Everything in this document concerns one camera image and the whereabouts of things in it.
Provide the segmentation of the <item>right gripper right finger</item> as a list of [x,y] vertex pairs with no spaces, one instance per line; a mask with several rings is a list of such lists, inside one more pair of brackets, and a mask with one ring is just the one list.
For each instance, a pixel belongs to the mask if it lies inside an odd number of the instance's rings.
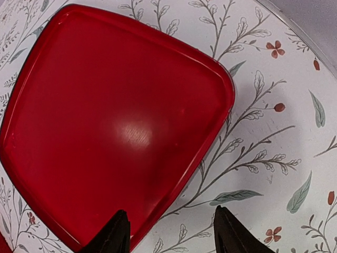
[[226,207],[216,207],[213,227],[217,253],[274,253],[257,240]]

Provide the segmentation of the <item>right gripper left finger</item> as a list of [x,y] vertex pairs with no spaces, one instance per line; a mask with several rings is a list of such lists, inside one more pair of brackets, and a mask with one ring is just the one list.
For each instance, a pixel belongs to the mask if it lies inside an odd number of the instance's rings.
[[79,253],[129,253],[131,224],[127,213],[118,210]]

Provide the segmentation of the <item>red box lid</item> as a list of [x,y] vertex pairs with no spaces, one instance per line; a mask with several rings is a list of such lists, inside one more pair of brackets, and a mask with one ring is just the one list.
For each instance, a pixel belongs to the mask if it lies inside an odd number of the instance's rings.
[[109,221],[133,250],[192,178],[234,104],[228,70],[133,18],[67,4],[20,69],[1,125],[14,250],[83,251]]

